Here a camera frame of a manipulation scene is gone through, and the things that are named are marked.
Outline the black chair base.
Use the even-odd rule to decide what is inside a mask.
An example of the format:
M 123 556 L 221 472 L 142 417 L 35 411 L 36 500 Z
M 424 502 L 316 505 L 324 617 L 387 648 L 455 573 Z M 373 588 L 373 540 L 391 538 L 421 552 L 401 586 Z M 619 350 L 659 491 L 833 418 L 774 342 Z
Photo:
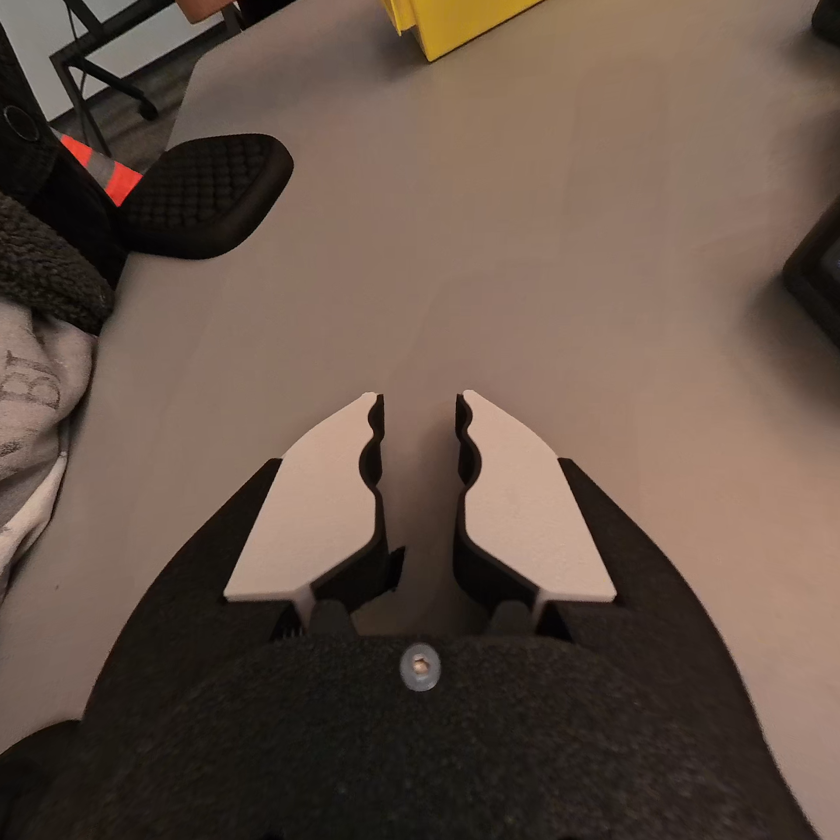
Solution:
M 93 118 L 82 92 L 82 84 L 75 81 L 71 71 L 79 70 L 84 78 L 91 77 L 99 80 L 107 88 L 135 100 L 138 114 L 142 119 L 156 120 L 159 116 L 157 108 L 141 89 L 99 67 L 91 61 L 90 57 L 165 11 L 173 5 L 173 1 L 132 2 L 113 16 L 103 20 L 100 20 L 84 1 L 64 1 L 62 4 L 66 10 L 72 40 L 68 45 L 53 53 L 49 59 L 79 119 L 82 131 L 90 130 L 97 149 L 110 154 L 109 145 Z

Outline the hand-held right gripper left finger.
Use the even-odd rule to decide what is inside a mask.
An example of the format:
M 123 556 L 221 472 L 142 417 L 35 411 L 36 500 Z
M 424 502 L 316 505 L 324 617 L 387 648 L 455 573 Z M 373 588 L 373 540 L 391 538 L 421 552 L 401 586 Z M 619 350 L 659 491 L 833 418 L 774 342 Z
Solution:
M 289 602 L 309 625 L 320 602 L 353 613 L 398 586 L 404 549 L 389 549 L 378 489 L 384 436 L 384 396 L 366 392 L 287 450 L 226 602 Z

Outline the yellow plastic bin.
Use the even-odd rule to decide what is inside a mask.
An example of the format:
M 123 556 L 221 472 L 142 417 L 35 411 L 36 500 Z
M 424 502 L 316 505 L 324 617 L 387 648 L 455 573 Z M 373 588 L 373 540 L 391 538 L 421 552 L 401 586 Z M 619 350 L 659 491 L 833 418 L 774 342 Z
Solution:
M 382 1 L 399 35 L 413 33 L 428 62 L 482 36 L 540 1 Z

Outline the black jacket orange stripe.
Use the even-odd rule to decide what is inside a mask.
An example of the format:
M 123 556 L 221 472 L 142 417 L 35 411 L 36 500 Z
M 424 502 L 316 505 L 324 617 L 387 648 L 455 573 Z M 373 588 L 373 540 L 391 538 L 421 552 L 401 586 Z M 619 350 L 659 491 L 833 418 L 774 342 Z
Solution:
M 1 190 L 75 248 L 116 289 L 128 251 L 117 207 L 59 141 L 1 30 Z

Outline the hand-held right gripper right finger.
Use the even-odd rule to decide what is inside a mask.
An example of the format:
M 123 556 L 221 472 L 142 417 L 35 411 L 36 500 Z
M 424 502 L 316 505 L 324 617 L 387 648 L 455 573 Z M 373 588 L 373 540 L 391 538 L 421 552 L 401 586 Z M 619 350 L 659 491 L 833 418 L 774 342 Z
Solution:
M 453 573 L 491 616 L 518 604 L 538 625 L 554 603 L 607 606 L 618 591 L 553 449 L 474 390 L 456 396 Z

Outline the dark grey fleece garment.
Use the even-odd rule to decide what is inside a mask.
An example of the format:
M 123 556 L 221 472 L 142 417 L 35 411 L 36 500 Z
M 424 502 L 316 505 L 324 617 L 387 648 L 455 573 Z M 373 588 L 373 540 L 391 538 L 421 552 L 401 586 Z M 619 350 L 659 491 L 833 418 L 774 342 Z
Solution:
M 1 294 L 98 336 L 114 292 L 94 265 L 11 196 L 1 194 Z

